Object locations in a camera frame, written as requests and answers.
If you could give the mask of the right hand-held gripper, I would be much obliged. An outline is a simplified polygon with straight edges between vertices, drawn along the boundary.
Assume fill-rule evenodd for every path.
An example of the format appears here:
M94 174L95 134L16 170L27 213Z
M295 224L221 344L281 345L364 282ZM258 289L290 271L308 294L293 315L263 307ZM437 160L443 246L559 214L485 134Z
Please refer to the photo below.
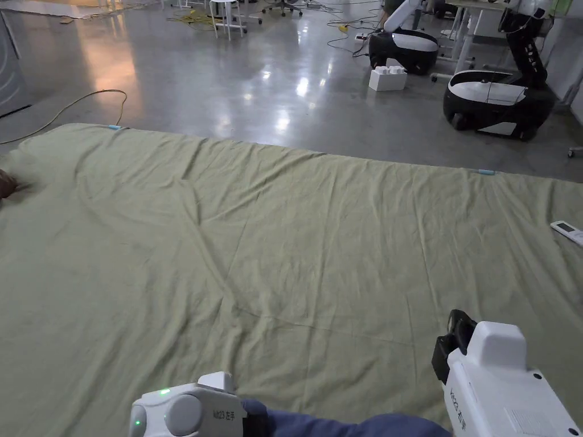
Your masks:
M454 436L581 436L541 371L527 364L519 327L454 309L436 340L434 373Z

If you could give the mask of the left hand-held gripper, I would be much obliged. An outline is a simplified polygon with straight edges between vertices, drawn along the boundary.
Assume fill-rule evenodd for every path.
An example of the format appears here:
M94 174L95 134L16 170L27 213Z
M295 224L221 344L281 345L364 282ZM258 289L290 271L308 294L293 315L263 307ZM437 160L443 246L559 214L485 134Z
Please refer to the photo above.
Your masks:
M265 413L249 413L231 374L145 393L133 402L130 436L269 436Z

